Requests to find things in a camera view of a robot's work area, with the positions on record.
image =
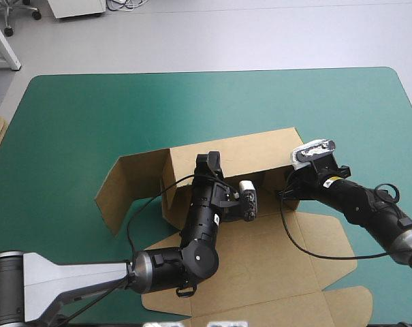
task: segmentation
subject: chair leg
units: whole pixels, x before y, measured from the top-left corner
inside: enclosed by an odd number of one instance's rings
[[[4,11],[4,21],[6,23],[7,29],[11,29],[9,18],[10,18],[10,7],[6,7]]]
[[[39,11],[39,9],[37,9],[36,7],[30,7],[28,5],[14,5],[14,8],[27,9],[27,10],[31,10],[32,12],[38,12]]]

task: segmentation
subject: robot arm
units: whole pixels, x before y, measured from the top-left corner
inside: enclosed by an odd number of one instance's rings
[[[348,181],[349,167],[338,167],[331,140],[315,140],[291,154],[294,172],[279,196],[293,200],[317,200],[344,214],[349,223],[360,225],[399,264],[412,268],[412,220],[396,205],[398,189],[391,184],[375,189]],[[392,197],[380,187],[392,187]]]
[[[220,222],[251,221],[257,214],[252,182],[240,182],[235,196],[223,182],[219,152],[198,155],[196,164],[179,247],[139,251],[134,266],[55,264],[37,253],[0,253],[0,326],[51,326],[63,305],[116,288],[141,294],[176,288],[180,297],[192,296],[218,269]]]

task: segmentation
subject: office chair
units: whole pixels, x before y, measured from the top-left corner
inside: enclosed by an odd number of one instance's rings
[[[12,36],[14,34],[14,30],[10,26],[10,13],[15,8],[30,10],[35,20],[39,20],[42,17],[39,9],[30,6],[30,0],[22,0],[22,5],[17,3],[19,1],[20,0],[0,0],[0,12],[4,12],[4,20],[6,23],[6,28],[4,29],[4,35],[6,36]]]

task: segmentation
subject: open cardboard box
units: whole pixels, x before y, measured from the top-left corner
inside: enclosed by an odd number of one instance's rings
[[[366,288],[323,292],[354,270],[356,261],[309,257],[285,234],[274,190],[283,188],[285,174],[292,169],[289,154],[301,144],[297,131],[288,128],[118,158],[95,199],[113,234],[134,200],[155,196],[192,174],[198,153],[219,151],[225,180],[237,186],[249,179],[257,189],[257,219],[219,227],[217,273],[199,284],[191,298],[178,298],[174,290],[143,295],[147,309],[190,316],[183,322],[192,327],[222,320],[246,320],[254,327],[367,325],[372,296]],[[163,216],[179,229],[187,215],[190,185],[191,180],[185,180],[162,199]],[[302,246],[326,255],[353,255],[336,218],[300,213],[297,206],[297,202],[286,203],[285,214]],[[179,244],[175,234],[151,248]]]

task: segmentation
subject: chair wheel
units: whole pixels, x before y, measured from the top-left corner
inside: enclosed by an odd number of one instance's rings
[[[4,29],[4,35],[6,35],[6,36],[13,36],[13,34],[14,34],[14,30],[11,29],[10,27],[6,27],[6,28]]]
[[[38,12],[32,12],[31,13],[31,16],[35,19],[35,20],[39,20],[39,19],[41,19],[41,13],[38,11]]]

